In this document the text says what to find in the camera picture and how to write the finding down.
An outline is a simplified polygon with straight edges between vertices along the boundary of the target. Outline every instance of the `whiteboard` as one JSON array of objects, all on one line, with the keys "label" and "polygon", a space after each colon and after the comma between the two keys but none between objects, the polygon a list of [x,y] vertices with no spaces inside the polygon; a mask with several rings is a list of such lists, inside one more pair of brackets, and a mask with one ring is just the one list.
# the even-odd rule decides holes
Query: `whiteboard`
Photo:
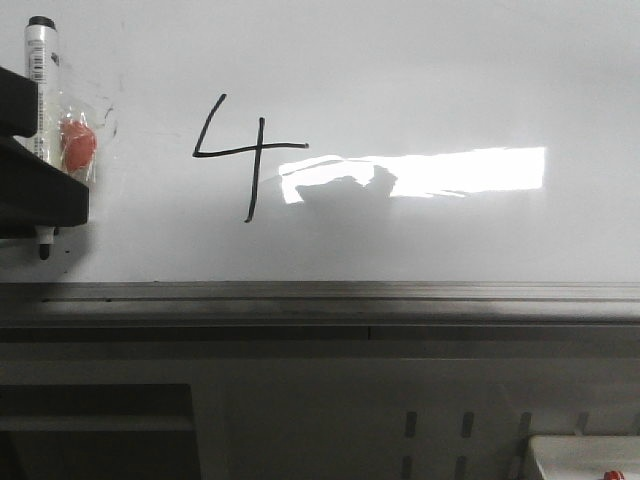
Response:
[{"label": "whiteboard", "polygon": [[[0,281],[639,281],[640,3],[2,0],[105,112],[90,222]],[[264,143],[255,215],[254,151]]]}]

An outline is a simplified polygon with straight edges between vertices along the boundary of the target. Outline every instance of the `red eraser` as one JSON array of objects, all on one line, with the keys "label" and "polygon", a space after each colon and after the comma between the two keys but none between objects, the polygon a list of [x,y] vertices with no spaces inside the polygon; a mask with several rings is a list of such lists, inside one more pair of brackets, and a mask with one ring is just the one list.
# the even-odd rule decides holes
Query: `red eraser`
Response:
[{"label": "red eraser", "polygon": [[604,474],[604,480],[624,480],[624,475],[620,470],[613,470]]},{"label": "red eraser", "polygon": [[98,146],[96,135],[87,125],[76,120],[62,123],[62,151],[68,172],[86,167],[91,163]]}]

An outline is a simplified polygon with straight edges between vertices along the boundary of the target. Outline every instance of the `metal ledge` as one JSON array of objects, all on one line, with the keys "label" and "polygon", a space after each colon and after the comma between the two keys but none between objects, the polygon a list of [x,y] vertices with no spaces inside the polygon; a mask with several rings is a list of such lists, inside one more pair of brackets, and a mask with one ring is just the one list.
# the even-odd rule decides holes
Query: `metal ledge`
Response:
[{"label": "metal ledge", "polygon": [[639,284],[0,285],[0,327],[640,327]]},{"label": "metal ledge", "polygon": [[192,432],[187,416],[3,415],[0,432]]}]

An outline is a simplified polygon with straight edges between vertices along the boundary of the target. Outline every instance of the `white box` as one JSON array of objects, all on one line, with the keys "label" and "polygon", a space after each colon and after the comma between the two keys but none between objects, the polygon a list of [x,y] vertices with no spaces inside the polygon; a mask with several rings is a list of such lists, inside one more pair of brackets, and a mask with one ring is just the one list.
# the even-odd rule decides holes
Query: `white box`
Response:
[{"label": "white box", "polygon": [[529,442],[527,480],[598,480],[621,471],[640,480],[640,437],[534,436]]}]

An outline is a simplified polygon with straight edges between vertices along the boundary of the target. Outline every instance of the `black marker holder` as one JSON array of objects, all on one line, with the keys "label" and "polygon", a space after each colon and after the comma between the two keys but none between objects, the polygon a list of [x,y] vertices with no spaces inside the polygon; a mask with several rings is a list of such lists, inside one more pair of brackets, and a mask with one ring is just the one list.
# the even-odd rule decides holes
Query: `black marker holder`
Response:
[{"label": "black marker holder", "polygon": [[37,99],[35,82],[0,67],[0,238],[87,223],[89,189],[13,138],[35,134]]}]

